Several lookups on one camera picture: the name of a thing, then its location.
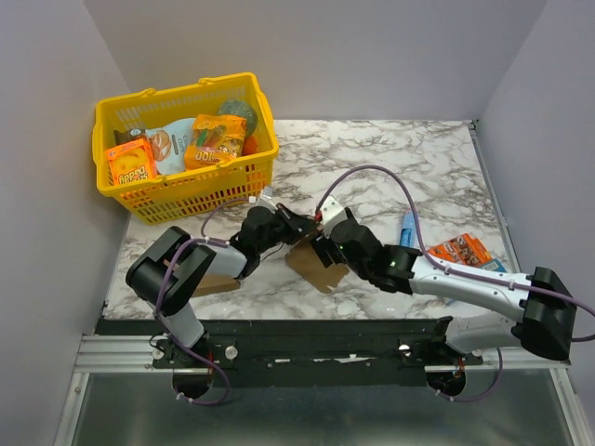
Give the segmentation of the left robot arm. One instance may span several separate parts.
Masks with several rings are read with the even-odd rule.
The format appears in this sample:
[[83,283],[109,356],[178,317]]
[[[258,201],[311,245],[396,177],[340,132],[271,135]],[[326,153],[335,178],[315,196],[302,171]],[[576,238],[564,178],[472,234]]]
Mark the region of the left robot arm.
[[314,218],[282,204],[253,206],[228,241],[193,238],[172,226],[128,269],[126,284],[152,308],[153,317],[176,343],[175,357],[194,367],[206,356],[206,329],[190,299],[204,276],[243,280],[260,265],[265,252],[278,244],[295,244],[317,226]]

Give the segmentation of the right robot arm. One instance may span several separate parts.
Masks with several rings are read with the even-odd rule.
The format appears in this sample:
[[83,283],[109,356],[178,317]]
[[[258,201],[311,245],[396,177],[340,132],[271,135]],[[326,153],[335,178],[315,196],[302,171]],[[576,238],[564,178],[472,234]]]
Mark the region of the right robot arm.
[[384,244],[352,217],[319,231],[311,245],[325,267],[343,264],[386,293],[436,295],[485,308],[453,318],[428,341],[430,357],[446,364],[476,349],[520,346],[546,360],[570,356],[576,306],[557,276],[529,276],[463,267],[415,248]]

